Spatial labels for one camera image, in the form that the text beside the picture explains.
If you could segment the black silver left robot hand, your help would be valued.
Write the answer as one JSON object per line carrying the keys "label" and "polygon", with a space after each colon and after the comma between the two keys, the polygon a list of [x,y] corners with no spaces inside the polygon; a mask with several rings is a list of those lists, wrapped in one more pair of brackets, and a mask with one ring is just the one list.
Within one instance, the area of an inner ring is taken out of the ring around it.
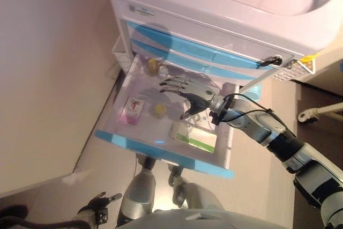
{"label": "black silver left robot hand", "polygon": [[111,196],[107,196],[105,191],[99,193],[93,197],[87,205],[83,206],[78,213],[81,213],[85,210],[92,210],[94,212],[99,211],[103,208],[106,208],[110,203],[118,201],[123,195],[122,193],[117,193]]}

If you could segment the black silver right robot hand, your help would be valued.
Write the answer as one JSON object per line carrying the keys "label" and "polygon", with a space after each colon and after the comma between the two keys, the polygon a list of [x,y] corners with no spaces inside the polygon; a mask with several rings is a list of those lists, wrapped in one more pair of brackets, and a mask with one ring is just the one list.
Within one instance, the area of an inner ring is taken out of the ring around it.
{"label": "black silver right robot hand", "polygon": [[193,79],[173,77],[163,80],[159,85],[162,86],[161,93],[174,93],[189,101],[190,108],[180,116],[180,120],[185,120],[208,108],[216,110],[220,105],[218,95],[209,86]]}

